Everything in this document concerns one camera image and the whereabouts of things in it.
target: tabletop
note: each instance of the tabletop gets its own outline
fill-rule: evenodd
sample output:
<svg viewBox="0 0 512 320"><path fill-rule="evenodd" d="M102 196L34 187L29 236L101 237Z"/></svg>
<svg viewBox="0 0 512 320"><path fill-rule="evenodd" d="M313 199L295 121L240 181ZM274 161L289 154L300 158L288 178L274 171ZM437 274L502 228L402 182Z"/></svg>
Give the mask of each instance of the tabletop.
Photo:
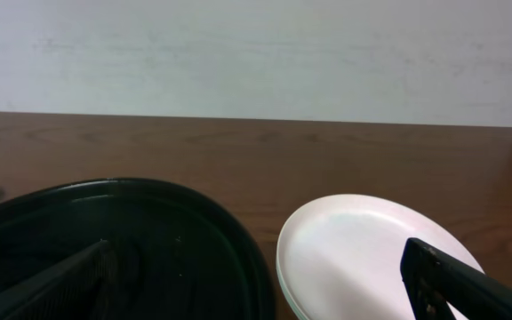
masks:
<svg viewBox="0 0 512 320"><path fill-rule="evenodd" d="M436 221L512 287L512 128L0 113L0 202L96 178L168 180L250 232L276 280L278 234L321 196L363 194Z"/></svg>

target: black container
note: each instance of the black container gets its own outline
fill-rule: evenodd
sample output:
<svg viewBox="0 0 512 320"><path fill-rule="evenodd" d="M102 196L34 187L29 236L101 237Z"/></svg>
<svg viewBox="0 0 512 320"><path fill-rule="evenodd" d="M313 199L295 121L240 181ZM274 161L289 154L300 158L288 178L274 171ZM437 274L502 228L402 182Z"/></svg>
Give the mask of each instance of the black container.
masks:
<svg viewBox="0 0 512 320"><path fill-rule="evenodd" d="M175 184L80 182L0 204L0 292L95 244L116 250L127 319L273 319L258 246L223 208Z"/></svg>

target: black tray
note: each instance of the black tray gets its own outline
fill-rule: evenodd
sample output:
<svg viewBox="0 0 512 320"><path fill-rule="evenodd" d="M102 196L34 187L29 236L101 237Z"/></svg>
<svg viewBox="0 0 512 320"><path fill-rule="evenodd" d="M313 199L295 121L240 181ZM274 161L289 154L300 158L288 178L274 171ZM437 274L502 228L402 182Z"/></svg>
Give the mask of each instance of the black tray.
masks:
<svg viewBox="0 0 512 320"><path fill-rule="evenodd" d="M242 226L157 180L86 181L0 204L0 292L101 239L124 275L121 318L275 316L266 264Z"/></svg>

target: stacked plates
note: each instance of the stacked plates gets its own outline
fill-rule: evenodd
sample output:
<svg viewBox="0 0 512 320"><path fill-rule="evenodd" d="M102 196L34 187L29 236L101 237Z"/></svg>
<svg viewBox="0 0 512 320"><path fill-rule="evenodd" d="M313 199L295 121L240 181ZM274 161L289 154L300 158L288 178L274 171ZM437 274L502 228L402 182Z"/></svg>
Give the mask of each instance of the stacked plates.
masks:
<svg viewBox="0 0 512 320"><path fill-rule="evenodd" d="M400 274L409 237L483 272L457 239L412 209L372 196L327 196L282 228L276 269L284 296L299 319L414 319Z"/></svg>

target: black plastic object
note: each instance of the black plastic object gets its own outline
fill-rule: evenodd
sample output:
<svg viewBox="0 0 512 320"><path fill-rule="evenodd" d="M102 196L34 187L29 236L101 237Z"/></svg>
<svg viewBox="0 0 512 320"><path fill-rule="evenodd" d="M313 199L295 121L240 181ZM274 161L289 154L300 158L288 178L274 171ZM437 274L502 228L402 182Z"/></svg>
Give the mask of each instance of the black plastic object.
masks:
<svg viewBox="0 0 512 320"><path fill-rule="evenodd" d="M224 209L156 180L94 180L0 204L0 293L107 240L120 319L273 319L257 245Z"/></svg>
<svg viewBox="0 0 512 320"><path fill-rule="evenodd" d="M453 320L451 303L469 320L512 320L512 290L417 239L406 242L400 263L418 320Z"/></svg>
<svg viewBox="0 0 512 320"><path fill-rule="evenodd" d="M117 318L116 254L108 241L76 253L0 293L0 319Z"/></svg>

